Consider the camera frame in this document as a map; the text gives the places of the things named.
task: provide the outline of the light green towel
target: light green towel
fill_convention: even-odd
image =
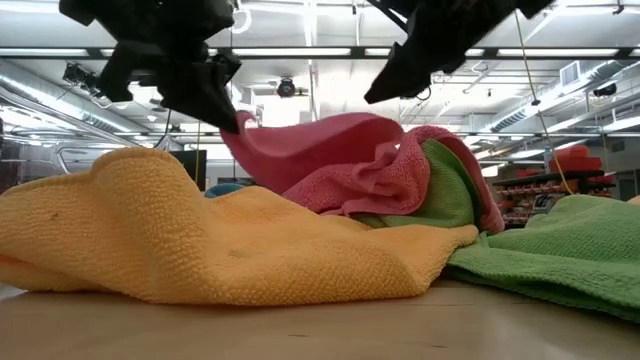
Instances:
[[[475,217],[482,212],[480,196],[460,159],[433,139],[422,143],[422,150],[431,166],[422,206],[408,216],[359,214],[354,219],[374,228],[410,224],[454,228],[478,223]]]
[[[640,323],[640,206],[576,195],[527,227],[459,249],[447,272]]]

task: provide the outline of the table surface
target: table surface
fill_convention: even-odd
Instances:
[[[638,359],[640,326],[450,280],[401,300],[160,306],[0,286],[0,358]]]

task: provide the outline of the pink towel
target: pink towel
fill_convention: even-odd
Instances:
[[[476,158],[445,129],[423,126],[404,134],[397,122],[368,113],[245,129],[250,118],[249,113],[238,113],[240,135],[222,132],[234,157],[256,182],[312,211],[347,216],[416,211],[430,176],[421,144],[435,139],[460,158],[473,178],[483,204],[482,229],[504,230]]]

